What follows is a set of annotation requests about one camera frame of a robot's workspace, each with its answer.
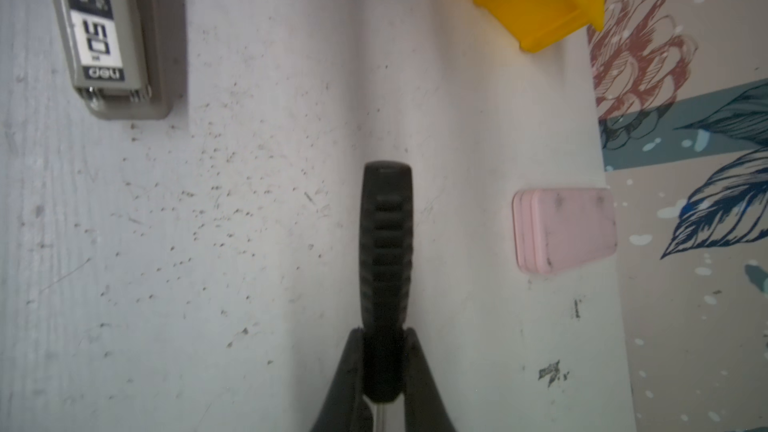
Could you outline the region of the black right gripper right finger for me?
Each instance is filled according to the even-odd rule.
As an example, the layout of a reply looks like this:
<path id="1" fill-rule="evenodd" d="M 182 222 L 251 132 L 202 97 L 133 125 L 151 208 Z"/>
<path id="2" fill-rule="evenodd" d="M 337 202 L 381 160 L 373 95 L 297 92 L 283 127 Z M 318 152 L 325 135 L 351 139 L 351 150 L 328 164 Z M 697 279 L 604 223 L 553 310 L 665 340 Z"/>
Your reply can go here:
<path id="1" fill-rule="evenodd" d="M 456 432 L 412 328 L 404 333 L 402 394 L 407 432 Z"/>

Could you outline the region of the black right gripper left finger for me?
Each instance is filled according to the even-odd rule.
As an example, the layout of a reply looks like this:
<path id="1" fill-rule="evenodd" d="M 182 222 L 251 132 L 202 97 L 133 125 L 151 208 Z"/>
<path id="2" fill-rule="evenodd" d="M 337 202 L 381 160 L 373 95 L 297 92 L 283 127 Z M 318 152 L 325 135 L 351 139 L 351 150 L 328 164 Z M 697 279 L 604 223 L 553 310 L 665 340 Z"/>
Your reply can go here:
<path id="1" fill-rule="evenodd" d="M 363 337 L 361 328 L 349 333 L 311 432 L 373 431 L 373 413 L 364 399 Z"/>

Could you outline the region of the black handled screwdriver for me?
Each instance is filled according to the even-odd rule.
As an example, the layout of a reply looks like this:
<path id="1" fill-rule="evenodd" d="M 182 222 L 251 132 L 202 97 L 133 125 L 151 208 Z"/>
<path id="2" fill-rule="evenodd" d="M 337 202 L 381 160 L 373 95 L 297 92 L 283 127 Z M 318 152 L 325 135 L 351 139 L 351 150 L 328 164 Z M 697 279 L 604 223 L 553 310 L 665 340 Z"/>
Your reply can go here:
<path id="1" fill-rule="evenodd" d="M 365 165 L 359 228 L 359 289 L 364 334 L 364 393 L 373 429 L 385 429 L 386 405 L 404 389 L 404 323 L 413 258 L 413 185 L 409 165 Z"/>

